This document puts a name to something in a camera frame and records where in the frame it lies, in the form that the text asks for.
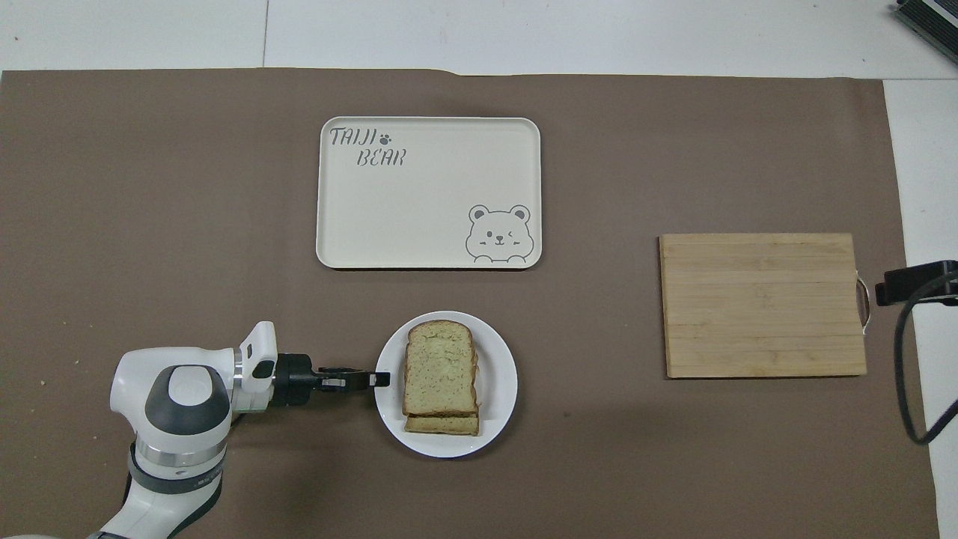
cutting board handle hole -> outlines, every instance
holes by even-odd
[[[868,330],[869,322],[872,321],[872,295],[869,293],[868,285],[861,278],[861,274],[857,272],[855,300],[858,303],[858,320],[861,322],[861,334],[864,335]]]

white table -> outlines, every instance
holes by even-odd
[[[884,79],[909,264],[958,259],[958,65],[890,0],[8,0],[0,69],[434,68]],[[958,309],[915,314],[925,415],[958,395]],[[958,539],[958,426],[931,445]]]

bread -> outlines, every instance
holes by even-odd
[[[477,436],[479,435],[479,416],[475,414],[465,417],[411,415],[406,418],[406,431],[408,433],[471,434]]]
[[[409,330],[402,413],[477,415],[476,359],[472,333],[463,324],[431,320]]]

white plate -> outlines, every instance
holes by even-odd
[[[540,162],[525,118],[332,118],[316,256],[337,269],[529,268],[542,252]]]
[[[408,333],[413,326],[428,320],[452,320],[472,332],[479,360],[476,374],[476,400],[479,401],[479,435],[408,433],[403,427],[402,394],[405,390],[403,360]],[[493,441],[509,422],[518,392],[518,376],[509,346],[486,322],[465,313],[437,311],[409,320],[386,342],[376,364],[377,372],[392,373],[388,387],[376,388],[376,406],[386,428],[409,449],[428,457],[461,457],[478,451]]]

brown paper mat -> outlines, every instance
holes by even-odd
[[[365,114],[536,122],[539,264],[323,267],[319,129]],[[125,351],[235,346],[270,319],[284,351],[371,367],[439,309],[516,357],[495,443],[420,457],[371,394],[317,395],[231,434],[222,498],[181,536],[937,534],[927,450],[895,404],[896,311],[875,311],[863,377],[665,379],[660,234],[850,232],[870,284],[904,264],[880,82],[6,72],[0,137],[0,534],[79,537],[118,509]]]

